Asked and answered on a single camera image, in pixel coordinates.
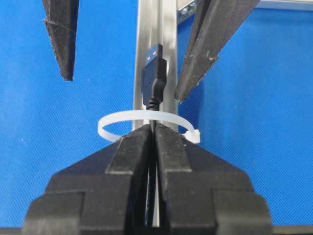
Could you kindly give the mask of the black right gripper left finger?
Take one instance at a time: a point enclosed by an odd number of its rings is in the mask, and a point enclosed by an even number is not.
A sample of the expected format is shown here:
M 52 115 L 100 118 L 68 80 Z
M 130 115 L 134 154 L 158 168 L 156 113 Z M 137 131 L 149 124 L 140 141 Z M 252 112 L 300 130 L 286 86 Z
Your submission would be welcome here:
M 55 173 L 24 220 L 24 235 L 124 235 L 142 203 L 151 127 Z

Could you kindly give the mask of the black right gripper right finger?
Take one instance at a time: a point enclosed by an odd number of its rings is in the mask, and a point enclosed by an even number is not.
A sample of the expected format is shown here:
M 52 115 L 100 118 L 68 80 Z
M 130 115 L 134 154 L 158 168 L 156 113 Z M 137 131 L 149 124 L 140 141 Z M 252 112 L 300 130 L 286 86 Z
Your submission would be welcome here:
M 267 203 L 244 171 L 163 124 L 155 138 L 170 234 L 271 234 Z

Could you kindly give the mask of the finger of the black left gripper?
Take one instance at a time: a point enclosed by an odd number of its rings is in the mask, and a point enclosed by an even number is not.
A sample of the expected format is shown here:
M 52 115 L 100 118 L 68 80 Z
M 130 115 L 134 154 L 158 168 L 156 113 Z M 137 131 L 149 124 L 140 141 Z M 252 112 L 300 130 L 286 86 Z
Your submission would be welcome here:
M 218 60 L 225 44 L 259 3 L 258 0 L 198 2 L 175 99 L 183 102 Z
M 75 64 L 78 0 L 43 0 L 44 24 L 53 48 L 60 74 L 72 81 Z

